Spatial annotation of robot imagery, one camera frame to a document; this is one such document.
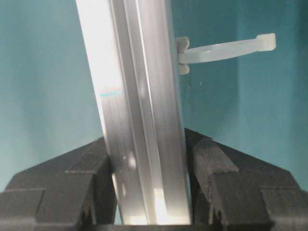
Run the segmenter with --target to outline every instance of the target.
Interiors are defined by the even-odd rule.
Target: metal surface
[[[101,77],[99,91],[122,222],[189,224],[168,3],[111,0],[110,8],[121,72]]]

